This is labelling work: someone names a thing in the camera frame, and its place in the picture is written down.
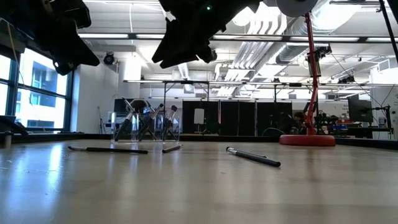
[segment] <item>window frame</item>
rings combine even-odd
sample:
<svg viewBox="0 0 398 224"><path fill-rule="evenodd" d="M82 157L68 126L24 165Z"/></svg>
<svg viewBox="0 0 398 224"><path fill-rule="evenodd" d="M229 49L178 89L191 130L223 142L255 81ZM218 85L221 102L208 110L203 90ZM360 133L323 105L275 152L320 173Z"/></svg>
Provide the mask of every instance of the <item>window frame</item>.
<svg viewBox="0 0 398 224"><path fill-rule="evenodd" d="M35 49L27 47L27 49L32 50L38 54L43 55L44 57L48 58L48 55L42 54ZM18 62L21 61L21 53L16 52ZM6 115L15 116L16 115L16 108L17 108L17 96L18 96L18 89L24 89L33 91L36 93L45 94L48 96L54 96L57 98L65 99L65 111L63 117L63 128L46 128L46 131L70 131L70 121L71 121L71 112L72 112L72 94L73 94L73 77L75 76L75 72L70 72L67 75L67 91L66 95L61 95L52 91L44 90L41 88L36 88L33 86L24 85L18 83L19 79L19 71L18 65L14 58L14 52L12 49L9 49L5 46L0 45L0 55L5 56L11 59L10 65L10 75L9 79L5 80L0 78L0 83L5 84L8 86L8 93L7 93L7 101L6 101ZM43 131L43 128L28 128L26 127L27 131Z"/></svg>

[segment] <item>ceiling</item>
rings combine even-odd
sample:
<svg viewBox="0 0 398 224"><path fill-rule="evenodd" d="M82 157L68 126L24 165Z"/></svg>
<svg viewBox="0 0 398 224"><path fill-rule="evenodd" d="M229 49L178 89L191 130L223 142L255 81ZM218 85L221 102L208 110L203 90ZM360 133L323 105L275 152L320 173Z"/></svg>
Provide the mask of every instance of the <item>ceiling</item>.
<svg viewBox="0 0 398 224"><path fill-rule="evenodd" d="M139 32L139 33L164 33L165 32L165 14L159 5L145 4L105 4L100 1L85 1L90 9L92 25L89 28L79 30L79 32ZM393 15L389 13L392 28L398 36L398 24ZM245 34L249 26L238 27L230 22L227 25L227 34ZM376 9L361 10L357 12L348 22L335 30L332 35L383 35L387 36L387 28L382 13L376 13ZM143 58L146 65L142 72L146 78L158 73L171 73L176 67L163 70L159 65L151 62L151 58L159 45L158 40L91 40L90 45L134 45L137 52ZM218 61L206 64L202 61L189 62L188 68L191 70L209 70L214 71L216 64L224 60L233 60L239 52L242 42L211 42L211 47L218 53ZM365 60L358 62L359 58L351 58L356 55L383 56L393 55L391 44L331 44L333 54L338 55L337 59L345 68L351 68L362 65ZM126 52L116 54L119 57L125 57ZM325 79L343 71L340 65L336 63L333 57L322 59L322 75ZM307 64L302 58L294 63L294 66L288 66L284 72L288 74L281 77L287 82L304 82L308 77ZM358 77L366 79L368 71L366 66L362 69Z"/></svg>

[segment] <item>monitor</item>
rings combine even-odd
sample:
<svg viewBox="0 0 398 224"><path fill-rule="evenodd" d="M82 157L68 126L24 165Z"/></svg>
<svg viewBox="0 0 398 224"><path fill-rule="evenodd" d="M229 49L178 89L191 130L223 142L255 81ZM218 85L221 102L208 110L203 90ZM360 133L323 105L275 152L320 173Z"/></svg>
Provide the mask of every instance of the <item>monitor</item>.
<svg viewBox="0 0 398 224"><path fill-rule="evenodd" d="M372 103L368 100L360 100L359 96L348 98L349 119L352 122L373 122Z"/></svg>

